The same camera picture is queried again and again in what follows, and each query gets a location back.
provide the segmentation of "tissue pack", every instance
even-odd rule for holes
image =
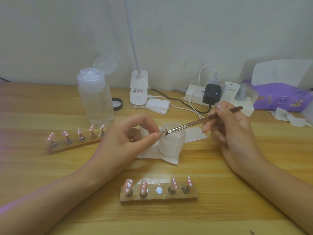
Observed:
[[[251,80],[243,82],[251,85]],[[277,107],[287,111],[302,111],[311,102],[311,92],[285,83],[269,83],[252,86],[259,97],[253,104],[255,109],[276,110]]]

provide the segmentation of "gray plug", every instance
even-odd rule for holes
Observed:
[[[240,84],[240,88],[235,96],[235,99],[241,102],[244,102],[247,98],[246,96],[247,86],[245,83]]]

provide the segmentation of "tissue sheet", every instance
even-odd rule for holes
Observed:
[[[297,87],[312,63],[310,59],[279,59],[258,63],[253,70],[252,85],[280,82]]]
[[[283,110],[281,108],[277,108],[276,111],[269,112],[271,112],[276,119],[289,121],[293,126],[302,127],[307,125],[312,127],[312,125],[308,123],[305,119],[296,118],[292,114],[288,113],[286,110]]]
[[[146,137],[149,134],[148,131],[141,126],[139,127],[139,130],[142,138]],[[185,130],[186,130],[185,143],[208,138],[204,133],[202,133],[199,127],[186,128]],[[148,148],[146,151],[140,154],[137,158],[163,159],[166,162],[178,165],[179,154],[174,157],[165,156],[159,151],[157,144],[158,142],[156,142],[154,145],[152,145],[150,148]]]

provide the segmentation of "crumpled tissue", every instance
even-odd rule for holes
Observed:
[[[148,131],[145,130],[141,126],[139,127],[139,130],[140,130],[142,138],[146,137],[149,134]],[[186,130],[185,143],[208,138],[204,133],[202,133],[199,127],[186,128],[185,130]],[[166,162],[178,165],[179,154],[173,157],[165,156],[159,151],[157,145],[158,145],[158,142],[156,142],[154,145],[152,145],[150,148],[148,148],[146,151],[140,154],[137,158],[163,159]]]
[[[283,110],[279,107],[276,109],[276,111],[269,111],[269,112],[271,112],[272,115],[276,119],[283,120],[283,121],[289,121],[291,123],[291,125],[293,125],[293,126],[302,127],[302,126],[307,125],[307,126],[312,127],[312,125],[310,123],[308,123],[305,119],[296,118],[292,114],[288,113],[288,111]]]

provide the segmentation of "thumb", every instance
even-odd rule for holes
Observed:
[[[143,139],[129,143],[130,152],[132,155],[137,157],[139,154],[150,148],[153,144],[155,144],[162,137],[162,133],[151,133]]]
[[[226,131],[229,133],[235,133],[239,130],[239,124],[234,114],[222,104],[217,103],[214,105],[217,115],[223,120]]]

